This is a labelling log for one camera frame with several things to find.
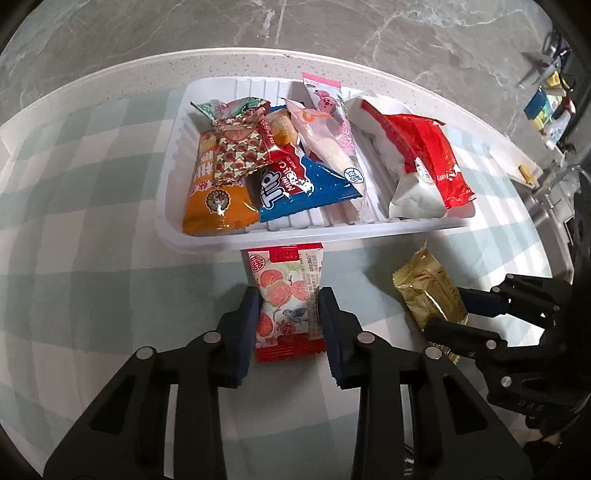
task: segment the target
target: snack package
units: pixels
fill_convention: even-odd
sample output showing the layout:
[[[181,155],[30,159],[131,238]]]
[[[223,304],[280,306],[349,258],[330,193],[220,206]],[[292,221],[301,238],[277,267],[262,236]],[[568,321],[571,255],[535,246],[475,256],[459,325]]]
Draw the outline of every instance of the snack package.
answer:
[[[256,330],[259,362],[326,351],[316,310],[322,255],[322,244],[248,251],[264,299]]]
[[[287,144],[297,145],[297,131],[291,123],[287,107],[271,109],[267,114],[267,121],[271,127],[271,135],[278,147],[284,147]]]
[[[367,100],[355,102],[351,121],[373,137],[374,147],[399,182],[389,216],[439,218],[476,197],[464,181],[443,123],[417,115],[383,115]]]
[[[262,169],[261,222],[360,196],[343,176],[305,157],[299,147],[284,149],[289,157]]]
[[[183,233],[238,230],[259,221],[258,210],[243,182],[223,187],[213,185],[216,149],[215,134],[202,133],[197,169],[183,219]]]
[[[207,103],[200,103],[199,105],[191,102],[191,105],[213,121],[222,118],[233,118],[260,106],[267,110],[270,104],[262,98],[245,97],[228,103],[220,102],[219,100],[210,100]]]
[[[265,107],[259,107],[239,116],[213,121],[219,137],[213,175],[216,184],[236,183],[288,156],[275,144],[265,113]]]
[[[356,157],[348,156],[337,142],[340,125],[326,112],[305,108],[301,103],[286,99],[285,104],[291,114],[291,122],[300,133],[306,146],[328,167],[349,180],[363,197],[366,193],[365,178]],[[371,206],[366,198],[353,200],[359,220],[374,219]]]
[[[318,77],[311,73],[302,73],[304,86],[314,104],[314,108],[320,112],[331,115],[339,123],[339,132],[336,141],[345,154],[351,158],[354,164],[359,165],[351,134],[351,126],[347,119],[347,110],[341,92],[341,82]]]
[[[392,275],[392,282],[421,330],[432,317],[462,325],[467,323],[468,312],[460,292],[441,264],[429,253],[427,244]],[[445,346],[437,346],[452,362],[457,363],[459,356]]]

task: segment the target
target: checkered tablecloth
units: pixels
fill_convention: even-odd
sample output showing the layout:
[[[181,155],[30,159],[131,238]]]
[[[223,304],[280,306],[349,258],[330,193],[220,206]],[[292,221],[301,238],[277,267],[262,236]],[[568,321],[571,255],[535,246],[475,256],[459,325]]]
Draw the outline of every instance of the checkered tablecloth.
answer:
[[[215,328],[248,282],[240,252],[177,254],[155,234],[158,178],[182,96],[155,92],[78,111],[30,135],[0,174],[0,421],[39,471],[134,350],[184,346]],[[470,228],[325,245],[323,285],[366,329],[406,348],[421,340],[391,274],[425,239],[459,286],[550,274],[487,146],[446,133],[478,196]],[[510,344],[535,342],[517,319],[489,325]],[[252,364],[240,389],[220,392],[230,479],[349,478],[358,401],[357,391],[336,387],[324,355]]]

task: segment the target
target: faucet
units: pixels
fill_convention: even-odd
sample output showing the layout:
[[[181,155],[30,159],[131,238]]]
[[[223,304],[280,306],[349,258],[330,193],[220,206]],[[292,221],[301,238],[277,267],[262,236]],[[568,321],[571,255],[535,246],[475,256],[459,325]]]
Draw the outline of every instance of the faucet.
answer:
[[[552,190],[555,186],[557,186],[561,181],[564,180],[564,178],[571,173],[572,171],[578,171],[579,173],[582,173],[585,178],[587,179],[587,181],[589,182],[589,184],[591,184],[591,174],[589,174],[588,171],[586,171],[585,169],[583,169],[583,167],[581,165],[575,164],[575,165],[569,165],[566,168],[564,168],[563,170],[561,170],[557,175],[556,178],[552,181],[549,181],[548,183],[544,183],[543,185],[541,185],[540,187],[532,190],[531,194],[534,198],[539,198],[541,196],[547,196],[550,193],[550,190]]]

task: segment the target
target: cartoon pig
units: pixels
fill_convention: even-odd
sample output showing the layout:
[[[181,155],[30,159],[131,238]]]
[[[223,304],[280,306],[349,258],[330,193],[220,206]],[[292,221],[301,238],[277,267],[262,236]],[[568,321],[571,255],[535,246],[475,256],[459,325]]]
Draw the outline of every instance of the cartoon pig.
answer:
[[[336,100],[324,90],[316,90],[314,95],[320,97],[320,101],[318,102],[318,110],[332,115],[336,109]]]

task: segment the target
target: white plastic tray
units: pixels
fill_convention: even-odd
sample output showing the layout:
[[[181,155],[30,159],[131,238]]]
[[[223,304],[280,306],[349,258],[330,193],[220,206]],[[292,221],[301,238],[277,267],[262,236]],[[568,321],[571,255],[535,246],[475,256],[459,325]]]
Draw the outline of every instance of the white plastic tray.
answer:
[[[345,99],[360,90],[343,88]],[[402,233],[427,232],[466,226],[475,214],[471,203],[447,211],[445,217],[427,220],[389,219],[388,205],[396,182],[381,164],[369,139],[353,128],[359,162],[366,177],[367,195],[375,212],[372,223],[351,222],[349,202],[307,210],[267,223],[256,223],[245,230],[191,236],[182,232],[184,210],[193,179],[200,132],[204,124],[190,105],[212,99],[229,102],[246,96],[265,98],[271,105],[283,105],[282,98],[302,101],[313,108],[301,80],[265,77],[211,77],[191,83],[183,96],[164,157],[157,193],[155,227],[158,236],[171,249],[182,253],[239,250],[308,242],[353,240]],[[380,96],[383,113],[411,113],[397,100]]]

